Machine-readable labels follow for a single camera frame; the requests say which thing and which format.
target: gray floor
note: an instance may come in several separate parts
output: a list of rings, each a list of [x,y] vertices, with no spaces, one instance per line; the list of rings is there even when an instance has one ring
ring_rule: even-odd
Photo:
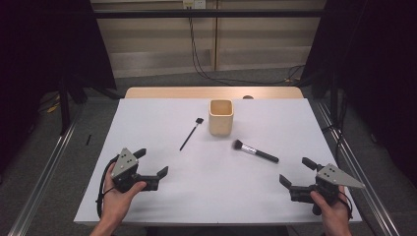
[[[278,82],[287,78],[288,70],[268,69],[249,71],[229,71],[208,73],[211,77],[228,78],[234,80],[253,81],[258,83]],[[243,82],[228,82],[234,86],[264,86]],[[124,94],[130,87],[153,86],[224,86],[212,80],[203,79],[197,73],[155,76],[144,78],[129,78],[117,80],[118,90]],[[288,86],[290,83],[268,85]],[[302,88],[305,97],[311,98],[310,88]],[[112,117],[117,108],[117,101],[110,100],[94,90],[87,89],[89,101],[84,106],[71,102],[71,114],[75,118],[77,111],[82,110],[71,139],[53,169],[52,178],[47,182],[45,192],[41,195],[38,206],[33,206],[35,212],[29,217],[30,225],[23,231],[26,235],[88,235],[90,227],[75,224],[74,216],[83,197],[85,187],[98,159],[105,137],[107,135]],[[46,94],[44,99],[53,95]],[[311,100],[312,108],[320,117],[316,101]],[[328,103],[328,95],[323,99]],[[318,119],[322,127],[326,126],[323,120]],[[51,153],[59,139],[60,113],[59,109],[52,113],[39,112],[33,133],[21,147],[14,161],[9,165],[3,176],[0,186],[0,235],[8,235],[20,211],[30,197],[32,189],[41,175]],[[402,175],[391,162],[384,147],[375,144],[371,139],[372,132],[356,114],[354,108],[348,105],[344,122],[343,136],[348,141],[360,162],[367,178],[375,192],[380,197],[388,214],[400,235],[415,235],[417,232],[417,191],[413,185]],[[335,150],[334,139],[331,132],[324,133],[329,147]],[[346,168],[343,158],[340,165]],[[356,192],[353,194],[362,215],[368,219],[372,229],[377,235],[384,235],[379,229],[379,223],[373,211],[368,207],[365,197]],[[372,235],[372,229],[366,222],[352,224],[354,235]],[[215,231],[211,229],[184,229],[163,228],[159,235],[184,235],[184,230],[194,235],[250,235],[253,231],[257,235],[277,235],[274,227],[261,228],[232,228]],[[294,225],[288,227],[290,235],[320,235],[321,225]],[[144,235],[146,230],[124,226],[117,235]]]

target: makeup brush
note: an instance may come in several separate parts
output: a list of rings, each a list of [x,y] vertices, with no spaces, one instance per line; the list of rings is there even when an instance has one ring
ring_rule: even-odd
[[[270,161],[273,161],[275,163],[278,163],[279,162],[279,159],[277,157],[275,157],[273,155],[270,155],[270,154],[267,154],[267,153],[265,153],[263,151],[256,150],[253,147],[246,146],[242,142],[240,142],[239,140],[234,141],[232,146],[235,149],[242,149],[245,152],[248,152],[248,153],[251,153],[251,154],[254,154],[254,155],[263,157],[263,158],[268,159]]]

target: white tabletop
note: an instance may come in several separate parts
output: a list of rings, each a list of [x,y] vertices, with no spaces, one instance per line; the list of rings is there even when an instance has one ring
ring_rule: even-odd
[[[159,189],[139,193],[124,219],[137,225],[278,225],[321,222],[311,204],[291,202],[279,174],[293,185],[315,183],[306,156],[334,163],[307,99],[236,99],[229,137],[209,133],[209,99],[122,99],[91,176],[75,222],[97,224],[95,200],[108,161],[122,148],[147,149],[138,172],[154,175],[169,166]],[[182,151],[180,146],[197,127]],[[245,145],[279,158],[275,164],[232,148]],[[361,221],[353,206],[351,222]]]

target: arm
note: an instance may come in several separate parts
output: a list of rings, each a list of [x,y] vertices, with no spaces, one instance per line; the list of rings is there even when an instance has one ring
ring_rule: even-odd
[[[111,179],[111,171],[115,163],[110,165],[107,170],[104,182],[104,193],[114,187]],[[140,192],[147,183],[138,182],[128,192],[122,194],[116,189],[110,190],[104,196],[103,212],[101,220],[95,226],[90,236],[95,235],[111,235],[113,231],[119,226],[123,218],[126,216],[133,197]]]
[[[339,186],[339,191],[344,193],[344,187]],[[326,200],[318,192],[310,193],[313,201],[322,210],[323,228],[326,236],[350,236],[349,219],[347,208],[344,204],[337,201],[334,205],[329,206]],[[346,201],[346,198],[339,194],[339,197]]]

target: brush handle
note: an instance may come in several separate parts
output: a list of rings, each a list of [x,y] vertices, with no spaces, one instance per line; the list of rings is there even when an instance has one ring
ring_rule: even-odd
[[[268,153],[265,153],[265,152],[263,152],[263,151],[260,151],[260,150],[257,150],[257,151],[255,152],[255,155],[258,155],[258,156],[260,156],[260,157],[263,157],[263,158],[268,159],[268,160],[270,160],[270,161],[273,161],[273,162],[275,162],[275,163],[278,163],[278,162],[279,162],[279,159],[278,159],[277,157],[275,157],[275,156],[273,156],[273,155],[270,155],[270,154],[268,154]]]

